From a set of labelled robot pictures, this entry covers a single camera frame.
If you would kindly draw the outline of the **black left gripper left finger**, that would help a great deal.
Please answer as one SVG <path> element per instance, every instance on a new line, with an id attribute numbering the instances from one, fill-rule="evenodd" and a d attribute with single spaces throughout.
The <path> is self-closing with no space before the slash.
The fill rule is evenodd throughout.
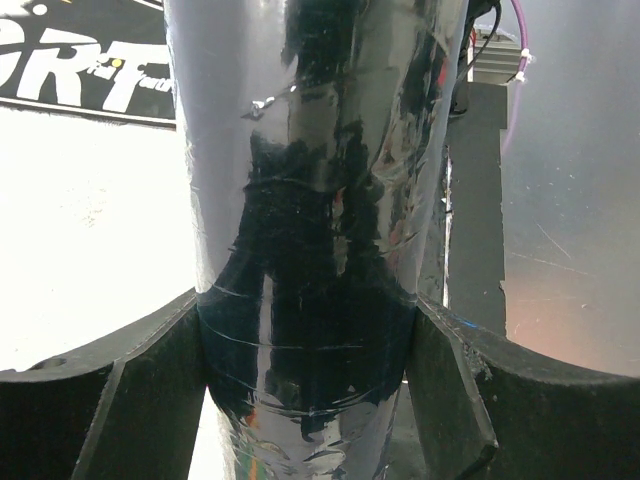
<path id="1" fill-rule="evenodd" d="M 194 291 L 1 373 L 4 479 L 185 479 L 205 393 Z"/>

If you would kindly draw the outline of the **black shuttlecock tube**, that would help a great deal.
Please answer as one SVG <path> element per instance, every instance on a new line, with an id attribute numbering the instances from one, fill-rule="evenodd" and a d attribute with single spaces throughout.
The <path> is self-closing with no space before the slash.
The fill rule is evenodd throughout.
<path id="1" fill-rule="evenodd" d="M 464 1 L 168 1 L 217 479 L 382 479 Z"/>

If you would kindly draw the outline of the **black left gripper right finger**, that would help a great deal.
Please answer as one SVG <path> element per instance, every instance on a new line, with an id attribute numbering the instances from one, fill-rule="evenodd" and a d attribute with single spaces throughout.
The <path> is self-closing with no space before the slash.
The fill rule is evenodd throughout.
<path id="1" fill-rule="evenodd" d="M 429 479 L 636 479 L 639 381 L 533 352 L 420 298 L 408 384 Z"/>

